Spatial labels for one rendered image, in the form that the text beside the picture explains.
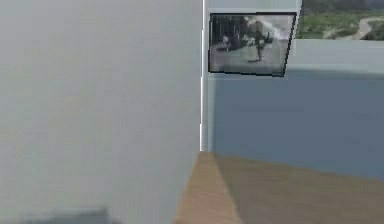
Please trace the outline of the window with green view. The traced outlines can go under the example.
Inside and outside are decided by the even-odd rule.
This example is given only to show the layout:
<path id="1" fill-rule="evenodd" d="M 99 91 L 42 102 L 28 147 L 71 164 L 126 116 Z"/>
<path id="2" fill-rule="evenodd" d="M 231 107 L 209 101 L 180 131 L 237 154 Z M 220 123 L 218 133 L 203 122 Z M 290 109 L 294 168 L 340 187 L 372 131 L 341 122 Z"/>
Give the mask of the window with green view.
<path id="1" fill-rule="evenodd" d="M 384 0 L 302 0 L 296 38 L 384 41 Z"/>

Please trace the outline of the black framed grey picture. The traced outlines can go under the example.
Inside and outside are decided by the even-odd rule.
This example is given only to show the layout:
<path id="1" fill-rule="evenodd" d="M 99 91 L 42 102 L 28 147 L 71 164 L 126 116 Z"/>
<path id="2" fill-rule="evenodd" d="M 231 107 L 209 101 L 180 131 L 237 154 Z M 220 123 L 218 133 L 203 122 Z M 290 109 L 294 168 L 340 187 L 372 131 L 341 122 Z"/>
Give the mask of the black framed grey picture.
<path id="1" fill-rule="evenodd" d="M 296 12 L 215 12 L 209 18 L 208 72 L 285 74 Z"/>

